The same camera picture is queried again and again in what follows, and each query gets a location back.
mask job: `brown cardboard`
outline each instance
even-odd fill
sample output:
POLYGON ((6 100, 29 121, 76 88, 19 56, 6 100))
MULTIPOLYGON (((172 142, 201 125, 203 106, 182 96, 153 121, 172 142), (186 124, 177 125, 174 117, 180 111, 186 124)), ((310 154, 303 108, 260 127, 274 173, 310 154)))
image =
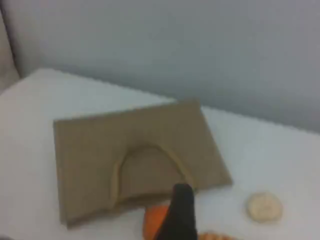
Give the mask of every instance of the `brown cardboard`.
POLYGON ((196 101, 53 126, 60 216, 67 224, 153 204, 179 182, 196 190, 232 183, 196 101))

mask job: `gray wall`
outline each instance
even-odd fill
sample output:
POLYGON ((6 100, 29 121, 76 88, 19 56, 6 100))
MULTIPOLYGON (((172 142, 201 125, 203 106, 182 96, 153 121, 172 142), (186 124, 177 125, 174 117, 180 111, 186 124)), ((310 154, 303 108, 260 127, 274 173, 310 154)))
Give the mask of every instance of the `gray wall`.
POLYGON ((4 0, 18 66, 320 131, 319 0, 4 0))

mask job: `round cracker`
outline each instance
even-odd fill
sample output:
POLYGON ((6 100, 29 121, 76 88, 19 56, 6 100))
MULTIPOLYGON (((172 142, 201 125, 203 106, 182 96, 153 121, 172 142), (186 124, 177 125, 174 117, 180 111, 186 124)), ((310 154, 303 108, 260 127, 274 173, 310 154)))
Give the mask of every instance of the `round cracker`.
POLYGON ((247 201, 246 208, 249 217, 258 223, 276 222, 283 215, 281 201, 269 192, 253 194, 247 201))

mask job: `white tablecloth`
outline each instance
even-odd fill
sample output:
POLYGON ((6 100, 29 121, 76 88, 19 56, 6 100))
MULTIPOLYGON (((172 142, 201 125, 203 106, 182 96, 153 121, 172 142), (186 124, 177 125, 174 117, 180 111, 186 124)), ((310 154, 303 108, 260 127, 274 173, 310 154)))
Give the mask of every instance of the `white tablecloth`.
MULTIPOLYGON (((0 235, 17 240, 140 240, 144 210, 67 230, 59 222, 53 120, 171 101, 138 90, 41 69, 0 95, 0 235)), ((199 231, 244 240, 316 240, 320 236, 320 136, 203 107, 232 187, 196 197, 199 231), (259 225, 244 203, 276 194, 281 222, 259 225)))

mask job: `orange piece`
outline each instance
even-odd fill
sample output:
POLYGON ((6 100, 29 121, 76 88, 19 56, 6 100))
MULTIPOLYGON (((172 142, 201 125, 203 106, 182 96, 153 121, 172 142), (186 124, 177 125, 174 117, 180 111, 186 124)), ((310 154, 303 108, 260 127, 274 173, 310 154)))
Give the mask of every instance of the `orange piece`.
POLYGON ((205 232, 198 235, 198 240, 235 240, 235 238, 214 232, 205 232))
POLYGON ((158 229, 161 227, 161 224, 166 217, 168 208, 168 205, 159 205, 147 207, 145 209, 143 224, 144 240, 154 239, 158 229))

